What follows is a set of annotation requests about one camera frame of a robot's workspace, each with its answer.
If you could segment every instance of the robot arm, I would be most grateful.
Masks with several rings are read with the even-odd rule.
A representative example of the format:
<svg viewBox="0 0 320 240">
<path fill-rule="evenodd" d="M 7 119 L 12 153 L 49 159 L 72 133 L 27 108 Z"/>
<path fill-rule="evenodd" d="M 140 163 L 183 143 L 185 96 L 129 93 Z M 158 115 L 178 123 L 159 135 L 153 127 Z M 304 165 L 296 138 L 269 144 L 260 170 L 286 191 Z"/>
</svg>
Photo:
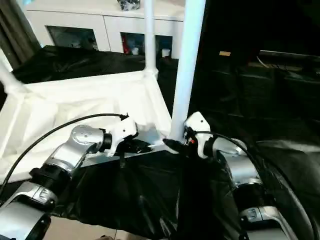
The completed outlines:
<svg viewBox="0 0 320 240">
<path fill-rule="evenodd" d="M 108 133 L 88 125 L 76 126 L 42 167 L 30 172 L 32 179 L 24 182 L 0 207 L 0 240 L 41 240 L 51 222 L 47 213 L 54 208 L 86 155 L 105 152 L 112 157 L 121 142 L 137 135 L 136 124 L 130 117 Z"/>
<path fill-rule="evenodd" d="M 210 125 L 195 112 L 185 122 L 188 132 L 210 131 Z M 186 144 L 197 142 L 199 157 L 218 156 L 225 159 L 234 186 L 233 197 L 239 212 L 239 220 L 247 235 L 243 240 L 297 240 L 291 227 L 275 207 L 273 197 L 267 194 L 264 184 L 247 154 L 237 145 L 222 137 L 198 133 L 196 139 L 186 139 Z M 245 150 L 246 145 L 237 141 Z"/>
</svg>

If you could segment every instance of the white shelf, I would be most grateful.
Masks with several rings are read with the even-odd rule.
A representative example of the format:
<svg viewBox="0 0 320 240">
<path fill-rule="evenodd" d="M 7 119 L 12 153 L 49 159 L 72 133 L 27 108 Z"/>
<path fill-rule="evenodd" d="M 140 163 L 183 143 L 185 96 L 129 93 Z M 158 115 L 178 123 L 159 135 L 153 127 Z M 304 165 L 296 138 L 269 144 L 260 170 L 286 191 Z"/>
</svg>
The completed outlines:
<svg viewBox="0 0 320 240">
<path fill-rule="evenodd" d="M 144 18 L 144 1 L 141 8 L 122 11 L 117 0 L 35 0 L 25 7 L 27 11 L 93 14 L 103 16 Z M 156 20 L 184 21 L 185 0 L 155 0 Z"/>
</svg>

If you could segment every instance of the white collapsible box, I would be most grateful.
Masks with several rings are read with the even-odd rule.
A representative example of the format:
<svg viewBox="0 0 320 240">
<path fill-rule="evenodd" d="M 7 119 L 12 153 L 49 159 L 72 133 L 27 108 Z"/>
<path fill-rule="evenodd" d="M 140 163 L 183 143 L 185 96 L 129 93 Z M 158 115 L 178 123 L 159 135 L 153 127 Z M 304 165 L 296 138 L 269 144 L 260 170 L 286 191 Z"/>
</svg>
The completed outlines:
<svg viewBox="0 0 320 240">
<path fill-rule="evenodd" d="M 143 71 L 23 85 L 0 63 L 0 80 L 7 93 L 0 112 L 0 183 L 19 155 L 36 139 L 61 124 L 87 115 L 128 113 L 137 123 L 138 139 L 150 143 L 155 150 L 164 149 L 162 139 L 165 137 L 180 141 L 188 114 L 205 2 L 186 1 L 173 121 L 157 83 L 154 0 L 145 1 L 146 66 Z M 69 138 L 76 125 L 88 124 L 108 130 L 119 120 L 117 117 L 90 118 L 56 131 L 22 159 L 10 182 L 29 178 L 30 170 L 41 167 L 53 150 Z M 89 156 L 88 161 L 105 161 L 101 161 L 101 157 L 104 156 Z"/>
</svg>

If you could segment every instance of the red object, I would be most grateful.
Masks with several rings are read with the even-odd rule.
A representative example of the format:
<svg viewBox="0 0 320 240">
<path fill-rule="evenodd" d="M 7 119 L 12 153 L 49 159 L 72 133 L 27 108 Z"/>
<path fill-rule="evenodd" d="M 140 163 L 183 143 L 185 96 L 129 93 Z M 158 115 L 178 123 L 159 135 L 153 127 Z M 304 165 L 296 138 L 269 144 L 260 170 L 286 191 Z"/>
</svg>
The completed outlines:
<svg viewBox="0 0 320 240">
<path fill-rule="evenodd" d="M 124 52 L 124 54 L 129 54 L 130 53 L 130 49 L 129 49 L 128 45 L 127 45 L 126 36 L 122 35 L 121 38 L 122 38 L 123 52 Z"/>
</svg>

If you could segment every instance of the glass cabinet door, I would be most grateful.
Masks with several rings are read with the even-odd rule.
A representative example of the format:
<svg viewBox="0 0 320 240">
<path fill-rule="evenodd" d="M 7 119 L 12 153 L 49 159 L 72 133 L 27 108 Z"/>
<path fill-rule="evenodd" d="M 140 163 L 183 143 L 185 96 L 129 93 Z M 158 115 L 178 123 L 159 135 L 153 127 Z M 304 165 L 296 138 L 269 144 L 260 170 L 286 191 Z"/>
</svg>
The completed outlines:
<svg viewBox="0 0 320 240">
<path fill-rule="evenodd" d="M 46 26 L 46 28 L 55 46 L 98 51 L 93 29 L 65 26 Z"/>
<path fill-rule="evenodd" d="M 121 32 L 123 53 L 127 55 L 145 54 L 145 35 L 142 33 Z M 155 36 L 155 51 L 157 56 L 171 58 L 172 36 Z"/>
<path fill-rule="evenodd" d="M 102 15 L 31 10 L 26 15 L 43 46 L 110 51 Z"/>
</svg>

